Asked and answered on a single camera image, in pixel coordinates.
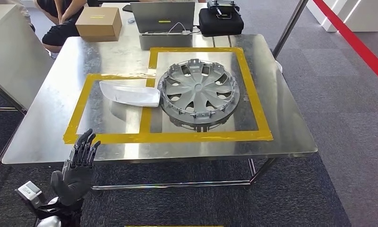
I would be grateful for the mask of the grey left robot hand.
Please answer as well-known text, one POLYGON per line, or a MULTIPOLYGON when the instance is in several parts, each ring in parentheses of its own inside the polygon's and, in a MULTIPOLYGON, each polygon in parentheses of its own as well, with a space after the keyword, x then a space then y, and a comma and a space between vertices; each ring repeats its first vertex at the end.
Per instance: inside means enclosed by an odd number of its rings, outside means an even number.
POLYGON ((71 206, 82 199, 92 187, 94 157, 100 141, 93 143, 96 134, 88 129, 75 142, 70 156, 65 160, 61 171, 51 175, 51 187, 58 196, 58 201, 71 206))

